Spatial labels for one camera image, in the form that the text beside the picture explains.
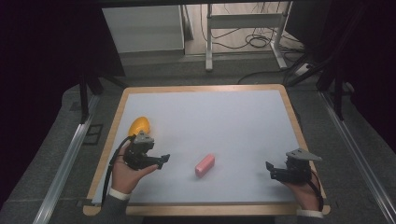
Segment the aluminum rail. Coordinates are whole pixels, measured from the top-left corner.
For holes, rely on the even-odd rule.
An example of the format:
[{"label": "aluminum rail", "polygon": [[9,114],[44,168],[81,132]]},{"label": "aluminum rail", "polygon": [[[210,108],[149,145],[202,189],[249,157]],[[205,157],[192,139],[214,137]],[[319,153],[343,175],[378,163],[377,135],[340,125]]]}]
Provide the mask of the aluminum rail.
[{"label": "aluminum rail", "polygon": [[58,202],[59,196],[64,189],[64,184],[67,180],[67,177],[70,174],[70,170],[73,167],[73,164],[76,160],[76,156],[79,152],[81,144],[84,140],[85,134],[90,127],[93,114],[97,103],[99,102],[100,97],[94,95],[89,104],[90,114],[83,124],[79,124],[76,130],[75,135],[69,145],[69,148],[64,155],[64,159],[62,160],[61,165],[59,166],[58,172],[56,176],[52,180],[52,184],[49,187],[49,191],[47,192],[46,197],[44,198],[43,203],[41,204],[40,209],[35,217],[35,221],[33,223],[48,223],[50,221],[50,217],[52,215],[53,209],[55,208],[56,203]]},{"label": "aluminum rail", "polygon": [[361,175],[366,181],[367,186],[369,187],[370,191],[373,193],[379,208],[381,209],[388,223],[395,224],[396,210],[391,198],[387,194],[381,182],[375,176],[375,173],[371,169],[367,160],[364,158],[358,144],[356,143],[355,139],[350,133],[348,127],[335,114],[332,107],[332,100],[330,99],[329,95],[323,92],[320,92],[319,95],[321,96],[322,100],[325,102],[328,112],[332,118],[332,121],[335,124],[335,127],[337,128],[338,132],[343,138],[346,147],[349,149],[349,152],[351,153],[352,158],[355,161],[358,169],[361,171]]}]

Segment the gray floor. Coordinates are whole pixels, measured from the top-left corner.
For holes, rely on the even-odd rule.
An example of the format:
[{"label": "gray floor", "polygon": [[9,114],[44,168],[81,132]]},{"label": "gray floor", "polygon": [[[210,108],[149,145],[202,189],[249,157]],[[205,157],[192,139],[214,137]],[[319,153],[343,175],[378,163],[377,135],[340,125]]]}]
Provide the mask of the gray floor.
[{"label": "gray floor", "polygon": [[[259,71],[277,71],[271,53],[257,55],[217,55],[214,71],[205,71],[204,57],[147,57],[140,60],[123,58],[127,77],[120,80],[132,87],[229,85],[243,76]],[[330,223],[387,223],[375,198],[367,188],[359,169],[337,132],[325,104],[315,90],[318,77],[311,77],[288,88],[295,112],[301,118],[304,138],[310,151],[323,158],[316,162],[323,188],[332,211]],[[247,77],[242,84],[281,83],[283,73],[262,73]],[[105,79],[105,87],[92,125],[103,125],[98,143],[83,145],[56,204],[49,223],[87,223],[91,219],[82,213],[82,205],[91,185],[108,131],[116,112],[122,88]],[[43,202],[53,177],[73,138],[80,119],[79,91],[74,87],[64,93],[63,107],[42,147],[18,186],[4,204],[0,223],[32,223]],[[344,116],[367,161],[384,185],[390,197],[396,198],[396,155],[364,120],[354,105],[344,97]],[[86,137],[93,143],[95,137]],[[142,217],[131,217],[140,223]],[[293,223],[295,217],[276,217],[275,223]]]}]

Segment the pink eraser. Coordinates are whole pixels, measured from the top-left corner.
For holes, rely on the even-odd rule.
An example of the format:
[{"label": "pink eraser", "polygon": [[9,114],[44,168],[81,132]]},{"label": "pink eraser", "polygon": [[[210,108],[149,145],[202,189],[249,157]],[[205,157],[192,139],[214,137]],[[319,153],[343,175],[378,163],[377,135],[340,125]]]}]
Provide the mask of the pink eraser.
[{"label": "pink eraser", "polygon": [[215,165],[215,156],[213,154],[208,154],[195,166],[195,174],[198,177],[204,176],[210,168]]}]

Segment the human hand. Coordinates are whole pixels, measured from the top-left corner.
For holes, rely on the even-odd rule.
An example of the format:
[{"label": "human hand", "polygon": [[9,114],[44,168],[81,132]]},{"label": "human hand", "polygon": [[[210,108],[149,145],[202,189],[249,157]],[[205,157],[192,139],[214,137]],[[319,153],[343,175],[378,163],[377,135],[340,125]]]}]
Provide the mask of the human hand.
[{"label": "human hand", "polygon": [[136,187],[139,180],[155,170],[158,165],[151,165],[142,170],[133,170],[123,160],[125,149],[128,145],[121,148],[118,157],[113,165],[113,176],[111,180],[111,188],[124,194],[130,194]]},{"label": "human hand", "polygon": [[[311,182],[317,187],[317,189],[320,189],[317,175],[314,172],[312,172]],[[291,192],[293,192],[297,203],[303,210],[319,211],[318,197],[306,182],[301,184],[291,184],[285,182],[281,183],[287,186]]]}]

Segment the yellow object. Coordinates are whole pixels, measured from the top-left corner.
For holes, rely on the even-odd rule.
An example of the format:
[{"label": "yellow object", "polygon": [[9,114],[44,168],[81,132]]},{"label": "yellow object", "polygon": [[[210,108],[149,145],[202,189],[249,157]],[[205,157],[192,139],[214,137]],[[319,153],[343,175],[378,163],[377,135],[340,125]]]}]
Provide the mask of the yellow object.
[{"label": "yellow object", "polygon": [[149,133],[149,120],[146,117],[137,118],[129,128],[128,136],[137,135],[140,131]]}]

